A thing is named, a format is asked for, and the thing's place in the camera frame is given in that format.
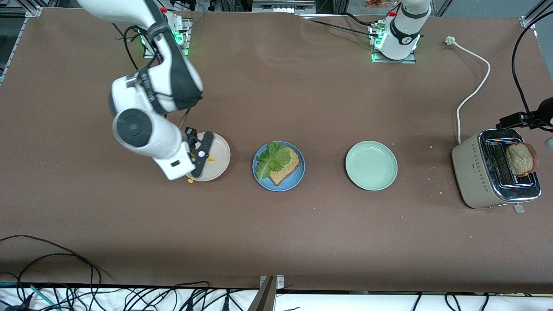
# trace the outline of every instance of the table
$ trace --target table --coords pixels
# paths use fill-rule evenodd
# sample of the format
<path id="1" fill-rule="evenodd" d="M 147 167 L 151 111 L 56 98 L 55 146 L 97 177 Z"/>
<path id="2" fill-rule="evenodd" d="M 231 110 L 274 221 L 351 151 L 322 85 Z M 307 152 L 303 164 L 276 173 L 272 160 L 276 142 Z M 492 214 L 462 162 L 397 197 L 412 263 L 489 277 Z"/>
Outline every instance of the table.
<path id="1" fill-rule="evenodd" d="M 345 17 L 323 20 L 363 30 Z M 115 29 L 83 10 L 45 8 L 0 87 L 2 236 L 69 247 L 109 272 L 107 283 L 252 287 L 262 274 L 283 274 L 296 289 L 551 292 L 547 133 L 520 131 L 539 155 L 544 190 L 523 215 L 465 206 L 450 159 L 455 109 L 486 66 L 443 40 L 453 35 L 492 64 L 461 111 L 466 139 L 523 109 L 510 75 L 520 32 L 513 18 L 430 18 L 416 65 L 381 64 L 362 35 L 292 14 L 207 13 L 189 55 L 205 98 L 186 123 L 224 136 L 232 159 L 214 182 L 189 184 L 166 180 L 113 138 L 109 87 L 134 72 Z M 536 108 L 553 88 L 531 33 L 519 53 Z M 253 154 L 273 139 L 306 161 L 286 193 L 261 188 L 251 172 Z M 385 190 L 361 190 L 345 173 L 348 149 L 364 140 L 397 157 Z M 11 271 L 53 252 L 23 240 L 1 249 Z M 23 280 L 88 278 L 79 263 L 52 258 Z"/>

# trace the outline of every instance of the bread slice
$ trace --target bread slice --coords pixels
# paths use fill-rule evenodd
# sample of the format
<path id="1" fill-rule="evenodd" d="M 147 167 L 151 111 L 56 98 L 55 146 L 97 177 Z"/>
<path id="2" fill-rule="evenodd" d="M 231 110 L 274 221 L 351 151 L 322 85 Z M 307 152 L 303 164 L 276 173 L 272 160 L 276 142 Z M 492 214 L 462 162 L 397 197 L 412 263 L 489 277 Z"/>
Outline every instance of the bread slice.
<path id="1" fill-rule="evenodd" d="M 269 174 L 269 178 L 273 181 L 275 186 L 280 185 L 286 177 L 290 176 L 296 168 L 300 166 L 300 157 L 298 154 L 292 148 L 288 146 L 286 146 L 286 148 L 290 151 L 290 162 L 288 162 L 288 164 L 286 164 L 280 171 L 271 172 Z"/>
<path id="2" fill-rule="evenodd" d="M 507 147 L 507 161 L 518 177 L 527 176 L 538 168 L 538 157 L 534 147 L 527 143 L 516 143 Z"/>

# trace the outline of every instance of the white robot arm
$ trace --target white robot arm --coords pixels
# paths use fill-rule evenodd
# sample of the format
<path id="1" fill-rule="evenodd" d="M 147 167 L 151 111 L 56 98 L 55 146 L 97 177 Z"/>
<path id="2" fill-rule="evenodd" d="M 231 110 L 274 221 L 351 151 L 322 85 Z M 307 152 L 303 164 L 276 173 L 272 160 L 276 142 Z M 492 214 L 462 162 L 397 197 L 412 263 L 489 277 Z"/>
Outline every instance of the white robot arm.
<path id="1" fill-rule="evenodd" d="M 113 82 L 109 107 L 117 141 L 132 152 L 152 157 L 170 180 L 193 171 L 188 141 L 163 115 L 194 107 L 204 87 L 177 46 L 164 15 L 152 0 L 77 1 L 97 18 L 145 29 L 163 60 Z"/>
<path id="2" fill-rule="evenodd" d="M 383 20 L 385 33 L 374 47 L 392 60 L 409 56 L 416 48 L 422 26 L 430 16 L 430 2 L 431 0 L 402 0 L 398 14 Z"/>

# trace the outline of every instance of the white floor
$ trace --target white floor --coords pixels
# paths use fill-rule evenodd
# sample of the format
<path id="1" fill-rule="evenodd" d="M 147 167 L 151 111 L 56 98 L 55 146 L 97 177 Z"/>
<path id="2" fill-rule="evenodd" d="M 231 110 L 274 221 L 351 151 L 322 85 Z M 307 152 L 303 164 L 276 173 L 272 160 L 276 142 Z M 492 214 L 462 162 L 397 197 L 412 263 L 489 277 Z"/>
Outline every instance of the white floor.
<path id="1" fill-rule="evenodd" d="M 100 291 L 113 291 L 115 289 L 102 288 Z M 146 302 L 152 301 L 159 293 L 164 289 L 155 290 L 150 295 L 144 297 Z M 30 289 L 26 289 L 26 295 L 31 294 Z M 79 291 L 82 293 L 89 293 L 89 288 L 83 288 Z M 247 310 L 251 301 L 253 300 L 257 291 L 243 291 L 233 293 L 232 298 L 242 307 Z M 52 289 L 42 289 L 41 293 L 47 298 L 56 302 L 56 298 L 53 295 Z M 107 311 L 124 311 L 125 297 L 129 295 L 128 289 L 121 289 L 120 291 L 109 294 L 98 294 L 97 300 Z M 170 293 L 159 304 L 156 305 L 159 311 L 171 311 L 174 309 L 176 302 L 176 310 L 188 299 L 192 289 L 178 289 L 175 292 Z M 215 298 L 224 296 L 225 290 L 220 289 L 206 298 L 206 304 L 212 302 Z M 60 299 L 64 299 L 65 289 L 58 289 Z M 477 311 L 481 310 L 484 303 L 484 296 L 456 296 L 459 305 L 462 310 L 465 311 Z M 298 308 L 298 311 L 411 311 L 413 304 L 415 303 L 416 295 L 374 295 L 374 294 L 283 294 L 276 298 L 275 311 L 285 311 Z M 19 306 L 20 300 L 17 297 L 14 288 L 0 288 L 0 299 L 11 304 L 13 306 Z M 455 307 L 455 303 L 450 296 L 450 303 Z M 91 296 L 87 295 L 82 298 L 83 302 L 87 305 L 90 303 Z M 209 311 L 221 311 L 223 307 L 223 298 L 215 301 L 205 310 Z M 198 302 L 194 310 L 200 311 L 202 302 Z M 34 295 L 31 300 L 30 308 L 33 310 L 39 310 L 41 308 L 48 307 L 48 303 L 43 299 Z M 146 306 L 146 303 L 138 301 L 136 305 L 132 306 L 132 310 L 142 310 Z M 239 311 L 232 302 L 229 304 L 230 311 Z M 485 308 L 485 311 L 547 311 L 549 308 L 553 308 L 553 298 L 550 297 L 512 297 L 512 296 L 491 296 L 489 302 Z M 85 308 L 78 303 L 75 306 L 78 311 L 85 310 Z M 93 311 L 101 311 L 97 304 L 92 307 Z M 155 311 L 153 307 L 148 307 L 146 310 Z M 444 297 L 440 295 L 424 295 L 418 304 L 416 311 L 449 311 L 449 307 L 444 301 Z"/>

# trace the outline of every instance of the white plate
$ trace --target white plate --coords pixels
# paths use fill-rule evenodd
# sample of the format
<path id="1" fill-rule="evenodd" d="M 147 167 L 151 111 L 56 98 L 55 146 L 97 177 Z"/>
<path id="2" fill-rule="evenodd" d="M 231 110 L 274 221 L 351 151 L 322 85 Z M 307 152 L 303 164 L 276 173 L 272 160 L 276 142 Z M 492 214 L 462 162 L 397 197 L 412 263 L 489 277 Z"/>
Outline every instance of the white plate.
<path id="1" fill-rule="evenodd" d="M 202 140 L 204 138 L 205 132 L 198 134 L 198 139 Z M 188 173 L 186 176 L 198 182 L 209 182 L 215 178 L 221 176 L 228 167 L 228 164 L 231 162 L 231 148 L 228 146 L 227 141 L 220 136 L 219 134 L 213 133 L 213 144 L 210 149 L 211 158 L 215 161 L 208 161 L 204 165 L 204 171 L 200 177 L 192 177 L 192 173 Z"/>

